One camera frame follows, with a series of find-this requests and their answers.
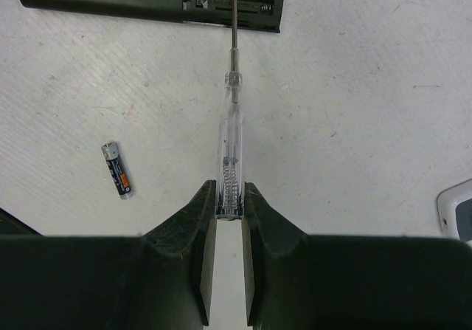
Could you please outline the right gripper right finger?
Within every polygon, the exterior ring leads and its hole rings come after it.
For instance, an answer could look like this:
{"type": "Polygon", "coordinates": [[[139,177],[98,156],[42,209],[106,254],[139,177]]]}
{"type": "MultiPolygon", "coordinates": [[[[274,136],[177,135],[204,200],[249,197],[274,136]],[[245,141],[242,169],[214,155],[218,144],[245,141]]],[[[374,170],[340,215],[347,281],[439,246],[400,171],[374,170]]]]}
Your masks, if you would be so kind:
{"type": "Polygon", "coordinates": [[[309,235],[245,187],[253,329],[469,329],[471,249],[446,238],[309,235]]]}

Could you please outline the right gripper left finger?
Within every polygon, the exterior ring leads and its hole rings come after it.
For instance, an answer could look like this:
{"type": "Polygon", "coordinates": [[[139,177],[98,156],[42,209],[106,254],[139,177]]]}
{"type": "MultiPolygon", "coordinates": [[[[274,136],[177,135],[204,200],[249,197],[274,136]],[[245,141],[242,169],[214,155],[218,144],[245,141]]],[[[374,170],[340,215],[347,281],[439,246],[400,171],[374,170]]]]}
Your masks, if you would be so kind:
{"type": "Polygon", "coordinates": [[[134,237],[46,237],[1,213],[3,329],[202,329],[209,324],[215,182],[134,237]]]}

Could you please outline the clear handle screwdriver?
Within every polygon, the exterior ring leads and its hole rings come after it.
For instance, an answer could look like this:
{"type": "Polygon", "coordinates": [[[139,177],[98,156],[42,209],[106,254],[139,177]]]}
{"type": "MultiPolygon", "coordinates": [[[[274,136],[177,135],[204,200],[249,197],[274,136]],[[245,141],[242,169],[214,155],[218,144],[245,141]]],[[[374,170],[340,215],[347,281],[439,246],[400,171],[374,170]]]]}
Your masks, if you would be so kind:
{"type": "Polygon", "coordinates": [[[219,125],[215,218],[234,221],[244,217],[244,119],[240,102],[242,75],[237,48],[237,0],[232,0],[232,45],[225,85],[219,125]]]}

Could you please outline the AAA battery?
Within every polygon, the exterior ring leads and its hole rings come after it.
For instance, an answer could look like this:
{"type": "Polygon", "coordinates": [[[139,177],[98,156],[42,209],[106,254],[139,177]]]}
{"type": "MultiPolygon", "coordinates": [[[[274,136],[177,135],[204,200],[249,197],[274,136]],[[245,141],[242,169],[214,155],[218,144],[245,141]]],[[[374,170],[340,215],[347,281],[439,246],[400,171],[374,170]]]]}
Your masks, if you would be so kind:
{"type": "Polygon", "coordinates": [[[133,194],[131,179],[126,171],[125,165],[116,142],[107,142],[101,147],[111,178],[121,199],[129,199],[133,194]]]}

